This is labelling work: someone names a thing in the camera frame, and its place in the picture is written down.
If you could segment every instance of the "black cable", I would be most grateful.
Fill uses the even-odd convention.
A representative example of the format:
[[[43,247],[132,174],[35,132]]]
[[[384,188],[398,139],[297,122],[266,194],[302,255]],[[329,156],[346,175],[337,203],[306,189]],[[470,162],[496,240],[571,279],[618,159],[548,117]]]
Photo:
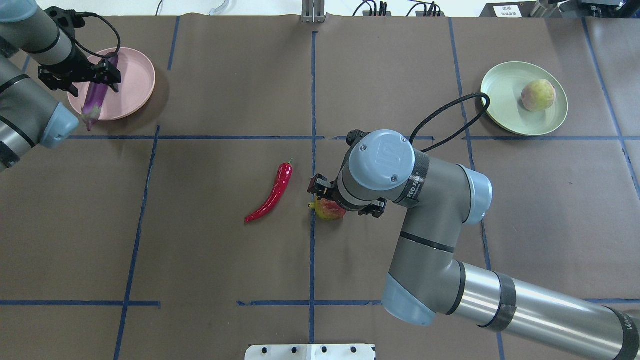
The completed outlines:
[[[429,11],[427,13],[425,13],[423,16],[427,16],[427,14],[429,14],[428,16],[431,16],[432,12],[435,15],[435,13],[436,13],[436,3],[431,3],[431,6],[429,6]]]
[[[360,6],[358,6],[356,8],[356,11],[353,12],[352,16],[355,16],[358,13],[358,10],[362,7],[362,5],[367,4],[369,5],[369,15],[371,15],[371,12],[373,11],[373,8],[371,7],[371,4],[369,4],[369,1],[373,1],[373,0],[363,0],[362,4],[360,4]]]
[[[413,11],[413,9],[415,9],[416,6],[420,6],[420,5],[424,5],[424,12],[426,13],[427,12],[427,3],[417,3],[409,10],[408,13],[406,13],[405,17],[411,15],[411,12]]]
[[[164,0],[160,0],[160,2],[158,3],[158,7],[156,8],[156,16],[158,16],[158,12],[160,11],[160,5],[162,5],[163,2]]]
[[[116,51],[113,52],[113,54],[110,55],[100,55],[100,54],[96,54],[93,51],[87,49],[86,47],[84,47],[82,44],[80,44],[80,42],[78,40],[76,40],[76,38],[74,38],[73,36],[69,35],[63,28],[60,28],[62,31],[64,31],[64,33],[67,35],[67,37],[69,37],[69,39],[71,39],[71,41],[73,41],[73,43],[75,45],[78,45],[78,47],[84,51],[86,51],[88,54],[96,56],[98,58],[102,58],[102,59],[108,59],[111,57],[114,57],[119,51],[120,51],[120,45],[122,43],[121,39],[120,39],[120,34],[118,33],[118,30],[116,30],[116,28],[113,27],[113,25],[111,25],[110,22],[107,21],[107,19],[101,17],[100,15],[96,14],[96,13],[88,13],[88,12],[80,12],[77,13],[78,16],[82,17],[96,17],[100,20],[102,20],[105,24],[107,24],[107,26],[109,26],[111,28],[111,30],[113,30],[113,33],[116,35],[116,38],[118,39],[118,45],[116,46]]]
[[[456,131],[455,134],[451,135],[450,137],[446,138],[445,140],[442,140],[441,142],[432,145],[424,150],[420,150],[421,152],[427,152],[427,151],[431,151],[435,148],[437,148],[438,146],[444,145],[445,143],[451,141],[453,138],[455,138],[456,136],[460,135],[464,130],[467,130],[469,128],[469,126],[473,125],[478,119],[480,119],[480,117],[482,115],[484,115],[484,113],[486,113],[487,109],[489,108],[489,105],[491,104],[491,99],[489,99],[489,95],[483,93],[483,92],[475,92],[473,94],[469,94],[466,96],[463,96],[461,98],[459,98],[458,100],[452,101],[449,104],[446,104],[445,106],[442,106],[440,109],[437,109],[433,114],[429,115],[429,117],[427,117],[426,119],[424,119],[424,121],[422,121],[416,128],[415,130],[413,130],[413,133],[411,134],[411,137],[409,138],[409,142],[413,145],[413,140],[415,139],[415,136],[418,135],[418,132],[422,129],[423,126],[425,126],[429,121],[433,120],[433,118],[435,118],[436,116],[438,116],[439,114],[441,114],[442,112],[444,112],[446,109],[449,109],[452,106],[455,106],[463,101],[467,101],[469,99],[473,99],[476,97],[482,97],[483,99],[486,100],[482,110],[478,113],[478,115],[476,115],[476,117],[474,117],[470,122],[468,122],[466,125],[464,125],[460,130]]]

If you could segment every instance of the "black band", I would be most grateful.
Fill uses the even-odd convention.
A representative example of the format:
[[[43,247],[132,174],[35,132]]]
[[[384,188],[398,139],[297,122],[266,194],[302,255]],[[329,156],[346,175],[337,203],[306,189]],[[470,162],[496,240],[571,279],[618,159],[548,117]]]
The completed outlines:
[[[0,163],[6,168],[12,168],[18,161],[20,157],[9,146],[0,142]]]
[[[406,182],[406,186],[398,201],[394,201],[395,203],[402,202],[408,200],[412,202],[414,205],[418,203],[418,196],[420,196],[420,192],[424,187],[424,180],[429,172],[429,163],[431,162],[431,158],[428,155],[423,155],[418,153],[415,155],[415,165],[413,166],[413,172],[409,177],[409,180]]]
[[[465,294],[465,284],[467,283],[467,271],[465,270],[465,265],[458,261],[458,265],[460,266],[460,287],[458,288],[458,296],[456,297],[456,301],[453,303],[453,306],[445,315],[451,315],[458,310],[458,306],[460,306],[460,302],[462,301],[462,295]]]
[[[494,273],[498,275],[498,280],[500,281],[500,304],[493,319],[488,324],[480,327],[501,332],[507,329],[516,313],[516,285],[509,276],[497,272]]]
[[[54,47],[56,47],[56,45],[58,45],[58,42],[59,42],[59,41],[60,41],[60,30],[58,30],[58,36],[56,37],[56,39],[55,39],[55,40],[53,40],[53,42],[51,43],[51,45],[49,45],[49,46],[45,47],[45,48],[44,48],[44,49],[42,49],[42,50],[33,51],[33,52],[25,51],[25,53],[27,53],[27,54],[42,54],[42,53],[46,53],[47,51],[49,51],[49,50],[53,49]]]
[[[17,127],[13,122],[10,122],[9,120],[7,120],[6,118],[4,118],[2,116],[0,116],[0,122],[4,122],[4,124],[7,125],[8,127],[10,127],[11,130],[13,130],[16,133],[18,133],[18,135],[20,135],[24,139],[24,141],[29,143],[31,148],[36,147],[36,144],[33,142],[33,140],[29,136],[27,136],[27,134],[25,134],[24,131],[20,130],[20,128]]]
[[[421,238],[420,236],[416,236],[410,233],[406,233],[404,231],[400,232],[400,236],[402,236],[403,238],[407,239],[407,240],[411,240],[415,243],[418,244],[423,244],[426,245],[428,247],[433,247],[436,250],[442,250],[442,251],[446,251],[446,252],[450,252],[451,254],[453,254],[453,252],[456,250],[456,248],[454,247],[450,247],[450,246],[446,246],[446,245],[442,245],[441,243],[435,243],[431,240],[427,240],[424,238]]]
[[[613,360],[634,360],[638,355],[640,349],[640,337],[638,336],[638,327],[631,316],[621,313],[617,310],[611,309],[605,306],[607,309],[613,311],[613,313],[620,320],[622,325],[622,348],[620,353]]]
[[[29,78],[29,76],[27,74],[22,74],[22,75],[18,75],[15,78],[5,82],[4,84],[0,85],[0,94],[5,92],[8,88],[10,88],[14,84],[16,84],[18,81],[24,80],[24,79],[28,79],[28,78]]]

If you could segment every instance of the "brown table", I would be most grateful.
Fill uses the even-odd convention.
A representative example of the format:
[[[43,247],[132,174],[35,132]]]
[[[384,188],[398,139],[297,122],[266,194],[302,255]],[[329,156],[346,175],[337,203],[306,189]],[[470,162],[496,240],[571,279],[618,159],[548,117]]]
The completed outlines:
[[[252,344],[314,342],[375,344],[380,359],[574,359],[458,318],[393,318],[379,300],[404,209],[314,225],[307,211],[314,167],[335,176],[347,150],[338,137],[410,134],[505,61],[553,74],[569,115],[542,138],[483,117],[432,152],[494,186],[485,231],[465,228],[456,258],[640,307],[640,22],[110,20],[154,63],[156,90],[134,115],[81,126],[1,174],[1,358],[242,359]],[[95,50],[115,41],[97,23],[77,35]],[[470,119],[477,104],[464,109]],[[450,109],[416,146],[464,121]],[[280,204],[244,225],[291,157]]]

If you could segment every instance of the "blue tape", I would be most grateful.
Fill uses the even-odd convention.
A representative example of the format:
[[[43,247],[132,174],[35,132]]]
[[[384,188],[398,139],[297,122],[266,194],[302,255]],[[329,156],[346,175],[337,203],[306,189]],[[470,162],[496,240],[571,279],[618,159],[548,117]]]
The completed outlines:
[[[236,301],[238,306],[309,306],[308,300],[252,300],[249,303]]]
[[[309,306],[307,300],[251,300],[249,303],[236,301],[240,307],[245,306]],[[314,306],[380,306],[380,300],[315,300]]]
[[[22,66],[22,72],[27,72],[27,68],[29,67],[29,60],[31,60],[31,56],[27,55],[27,58],[24,60],[24,65]]]
[[[173,29],[173,42],[171,43],[171,53],[169,54],[169,66],[167,66],[167,70],[171,71],[171,67],[173,66],[173,54],[175,52],[175,43],[178,40],[178,29],[180,28],[180,17],[175,17],[175,27]]]
[[[133,285],[133,275],[136,270],[136,262],[138,260],[138,250],[140,248],[140,238],[142,237],[142,221],[145,218],[145,210],[147,209],[147,199],[149,194],[149,184],[151,182],[151,172],[154,168],[154,160],[156,158],[156,149],[158,146],[158,134],[160,127],[156,127],[156,137],[154,146],[151,150],[151,159],[149,160],[149,168],[147,170],[147,183],[145,184],[145,192],[142,196],[142,206],[140,208],[140,218],[138,219],[138,230],[136,231],[136,241],[133,245],[133,255],[131,256],[131,265],[129,267],[129,278],[127,280],[127,289],[124,294],[124,304],[122,306],[122,315],[120,316],[120,328],[118,330],[118,338],[116,340],[116,350],[113,359],[118,360],[120,357],[120,347],[122,346],[122,336],[124,335],[124,325],[127,321],[127,308],[129,307],[129,298],[131,296],[131,287]]]
[[[316,306],[379,306],[380,300],[317,300]]]
[[[124,301],[112,300],[0,300],[0,306],[123,306]],[[160,308],[160,301],[131,301],[129,306]]]
[[[583,299],[594,304],[640,304],[640,299]]]
[[[466,140],[569,140],[569,141],[609,141],[619,140],[617,136],[466,136]]]
[[[316,174],[316,38],[311,34],[311,175]],[[309,343],[316,341],[316,212],[311,211],[309,251]]]
[[[458,94],[462,97],[462,77],[460,76],[460,65],[458,63],[458,51],[456,50],[456,35],[453,30],[453,19],[449,18],[449,34],[451,35],[451,49],[453,51],[453,62],[456,66],[456,78],[458,80]],[[465,125],[467,124],[467,112],[465,111],[465,105],[460,103],[462,108],[462,117],[465,119]],[[471,170],[476,171],[476,163],[474,162],[473,147],[471,146],[471,132],[467,128],[465,130],[465,139],[467,141],[467,151],[469,153],[469,165]],[[484,226],[484,220],[480,221],[482,226],[482,242],[484,245],[484,263],[487,270],[491,270],[491,256],[489,255],[489,243],[487,241],[486,228]]]
[[[324,136],[264,136],[264,135],[163,135],[160,140],[316,140]]]
[[[604,83],[604,78],[602,77],[602,72],[600,71],[600,65],[598,64],[598,59],[596,58],[596,53],[593,50],[593,44],[591,43],[591,35],[589,35],[589,28],[587,27],[587,20],[582,18],[582,28],[584,29],[584,35],[587,38],[587,45],[589,46],[589,52],[591,53],[591,59],[593,60],[593,65],[596,67],[596,73],[598,74],[598,80],[600,80],[600,85],[602,86],[602,91],[604,92],[605,100],[607,101],[607,107],[609,108],[609,113],[611,114],[611,118],[613,119],[613,124],[616,127],[616,133],[618,134],[618,140],[620,141],[620,146],[622,147],[622,152],[625,156],[625,160],[627,161],[627,167],[629,168],[629,173],[631,174],[631,180],[634,183],[636,188],[636,195],[638,199],[640,199],[640,186],[638,185],[638,180],[636,176],[636,170],[634,169],[633,164],[631,164],[631,158],[629,158],[629,152],[627,151],[627,145],[622,137],[622,131],[620,130],[620,124],[618,123],[618,117],[616,116],[616,112],[613,110],[613,105],[611,104],[611,98],[609,97],[609,91]]]
[[[71,140],[155,140],[152,135],[72,135]],[[324,136],[296,135],[163,135],[158,140],[324,140]]]
[[[152,135],[71,135],[70,140],[153,140]]]
[[[416,140],[431,140],[431,141],[436,140],[433,136],[416,136],[415,139]],[[336,137],[333,137],[333,138],[331,138],[329,140],[347,140],[347,137],[346,136],[336,136]]]
[[[498,332],[495,336],[498,339],[498,354],[500,355],[500,360],[505,360],[504,344],[502,343],[502,334]]]

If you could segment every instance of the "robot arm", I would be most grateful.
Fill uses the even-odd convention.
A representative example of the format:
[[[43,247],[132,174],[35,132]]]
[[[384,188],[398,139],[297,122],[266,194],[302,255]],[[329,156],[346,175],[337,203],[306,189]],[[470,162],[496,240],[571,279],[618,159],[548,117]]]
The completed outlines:
[[[386,200],[408,208],[382,296],[385,309],[415,325],[437,313],[458,315],[591,359],[640,359],[638,313],[546,290],[456,261],[463,224],[491,205],[482,174],[415,150],[399,133],[352,131],[333,182],[316,175],[309,192],[349,211],[382,215]]]
[[[118,69],[104,59],[92,64],[73,41],[74,28],[84,26],[89,15],[94,16],[59,8],[45,12],[35,0],[0,0],[0,47],[5,56],[17,49],[28,53],[41,65],[38,78],[51,90],[78,96],[73,83],[93,81],[117,92]],[[38,144],[55,148],[79,123],[5,56],[0,56],[0,172]]]

